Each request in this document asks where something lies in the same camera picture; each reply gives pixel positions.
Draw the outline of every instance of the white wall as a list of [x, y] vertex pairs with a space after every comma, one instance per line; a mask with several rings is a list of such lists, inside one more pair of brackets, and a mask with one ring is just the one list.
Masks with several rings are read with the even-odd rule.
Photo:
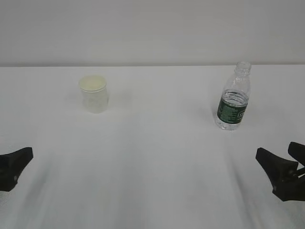
[[304, 0], [1, 0], [0, 65], [305, 63]]

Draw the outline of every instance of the plastic water bottle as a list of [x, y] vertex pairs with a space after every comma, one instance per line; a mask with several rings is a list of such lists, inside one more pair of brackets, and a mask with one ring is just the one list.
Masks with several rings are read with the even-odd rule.
[[223, 130], [236, 130], [244, 116], [250, 95], [250, 70], [248, 62], [238, 62], [224, 86], [215, 116], [215, 123]]

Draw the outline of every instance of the water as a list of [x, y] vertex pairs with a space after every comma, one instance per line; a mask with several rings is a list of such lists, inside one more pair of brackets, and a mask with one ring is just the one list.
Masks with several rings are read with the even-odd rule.
[[[222, 99], [225, 101], [226, 104], [234, 107], [244, 107], [248, 104], [248, 96], [240, 91], [237, 90], [225, 90]], [[229, 124], [225, 123], [222, 120], [220, 120], [216, 114], [215, 116], [215, 122], [216, 124], [223, 130], [236, 130], [240, 123], [237, 124]]]

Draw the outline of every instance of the white table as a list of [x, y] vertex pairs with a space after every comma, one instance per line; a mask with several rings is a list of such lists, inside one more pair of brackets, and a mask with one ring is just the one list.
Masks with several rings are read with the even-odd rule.
[[[0, 68], [0, 153], [34, 159], [0, 192], [0, 229], [301, 229], [255, 160], [305, 143], [305, 65], [257, 65], [242, 125], [212, 113], [234, 66]], [[103, 74], [109, 109], [81, 106]]]

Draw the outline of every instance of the green bottle label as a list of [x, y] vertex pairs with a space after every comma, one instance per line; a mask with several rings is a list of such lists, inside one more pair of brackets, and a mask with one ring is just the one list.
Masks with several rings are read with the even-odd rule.
[[229, 124], [237, 124], [242, 121], [246, 106], [235, 107], [226, 103], [222, 98], [220, 100], [217, 116], [220, 120]]

